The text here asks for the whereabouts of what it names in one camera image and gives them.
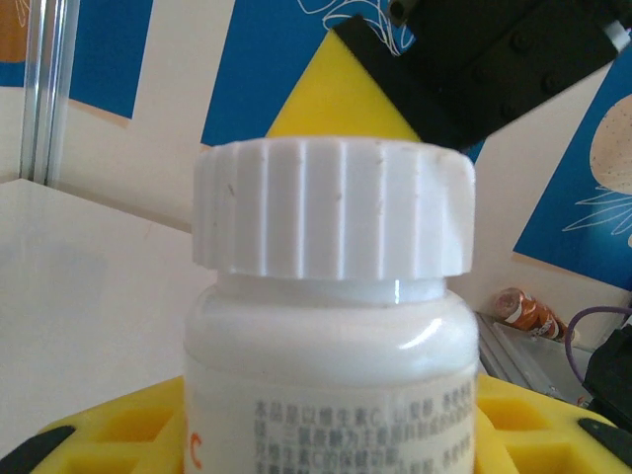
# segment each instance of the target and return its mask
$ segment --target orange letter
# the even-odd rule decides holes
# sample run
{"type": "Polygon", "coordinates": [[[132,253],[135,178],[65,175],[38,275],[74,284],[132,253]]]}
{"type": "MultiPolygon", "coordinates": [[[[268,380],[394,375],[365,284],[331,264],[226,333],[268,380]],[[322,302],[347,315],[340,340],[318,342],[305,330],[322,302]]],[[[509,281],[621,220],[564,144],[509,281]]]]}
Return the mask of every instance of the orange letter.
{"type": "Polygon", "coordinates": [[[197,470],[201,470],[201,462],[196,457],[196,445],[201,446],[201,439],[199,434],[193,433],[191,434],[191,445],[189,446],[189,452],[191,454],[191,461],[194,462],[194,466],[197,470]]]}

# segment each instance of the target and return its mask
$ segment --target copper can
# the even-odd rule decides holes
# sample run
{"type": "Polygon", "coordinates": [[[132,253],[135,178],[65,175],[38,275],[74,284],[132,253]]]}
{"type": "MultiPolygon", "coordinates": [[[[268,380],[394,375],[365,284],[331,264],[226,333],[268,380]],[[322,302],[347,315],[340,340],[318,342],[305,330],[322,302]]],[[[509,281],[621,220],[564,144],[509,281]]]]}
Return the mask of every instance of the copper can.
{"type": "Polygon", "coordinates": [[[496,316],[504,323],[533,336],[563,341],[566,324],[548,306],[518,288],[501,291],[494,302],[496,316]]]}

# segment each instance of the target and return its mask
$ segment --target metal rod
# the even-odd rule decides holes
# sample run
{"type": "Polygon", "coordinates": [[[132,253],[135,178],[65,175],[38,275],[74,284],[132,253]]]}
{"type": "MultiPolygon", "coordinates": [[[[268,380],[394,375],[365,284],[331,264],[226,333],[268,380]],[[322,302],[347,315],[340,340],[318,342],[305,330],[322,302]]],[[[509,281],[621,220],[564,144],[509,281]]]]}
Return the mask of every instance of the metal rod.
{"type": "Polygon", "coordinates": [[[79,0],[31,6],[20,171],[22,178],[43,185],[58,169],[78,12],[79,0]]]}

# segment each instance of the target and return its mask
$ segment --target screw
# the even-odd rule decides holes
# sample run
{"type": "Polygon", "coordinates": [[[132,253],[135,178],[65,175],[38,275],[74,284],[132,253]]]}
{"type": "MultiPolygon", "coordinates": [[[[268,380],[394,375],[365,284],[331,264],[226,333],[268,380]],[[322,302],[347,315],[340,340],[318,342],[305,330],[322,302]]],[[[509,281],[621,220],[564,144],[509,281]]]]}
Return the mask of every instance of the screw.
{"type": "Polygon", "coordinates": [[[426,53],[422,53],[418,59],[418,67],[423,72],[433,70],[436,68],[436,61],[426,53]]]}
{"type": "Polygon", "coordinates": [[[512,48],[517,52],[528,52],[533,46],[533,40],[523,32],[512,35],[512,48]]]}
{"type": "Polygon", "coordinates": [[[557,94],[564,89],[564,84],[555,72],[550,72],[542,78],[542,90],[546,94],[557,94]]]}
{"type": "Polygon", "coordinates": [[[490,71],[485,67],[478,64],[472,69],[472,77],[474,80],[480,84],[485,84],[490,82],[492,79],[490,71]]]}
{"type": "Polygon", "coordinates": [[[510,102],[505,102],[501,105],[501,115],[507,121],[511,121],[518,118],[519,112],[517,111],[517,107],[514,104],[510,102]]]}
{"type": "Polygon", "coordinates": [[[395,20],[401,20],[404,17],[404,13],[406,10],[404,9],[404,5],[401,2],[393,2],[390,6],[391,16],[395,20]]]}

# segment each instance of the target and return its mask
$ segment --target bottle label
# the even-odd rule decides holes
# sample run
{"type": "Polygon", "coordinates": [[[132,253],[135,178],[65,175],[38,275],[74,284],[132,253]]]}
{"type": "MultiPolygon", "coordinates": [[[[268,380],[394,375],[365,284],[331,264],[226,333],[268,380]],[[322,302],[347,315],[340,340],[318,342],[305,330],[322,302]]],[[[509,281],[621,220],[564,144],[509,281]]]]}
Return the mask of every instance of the bottle label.
{"type": "Polygon", "coordinates": [[[471,474],[476,366],[413,386],[281,387],[187,362],[186,472],[471,474]]]}

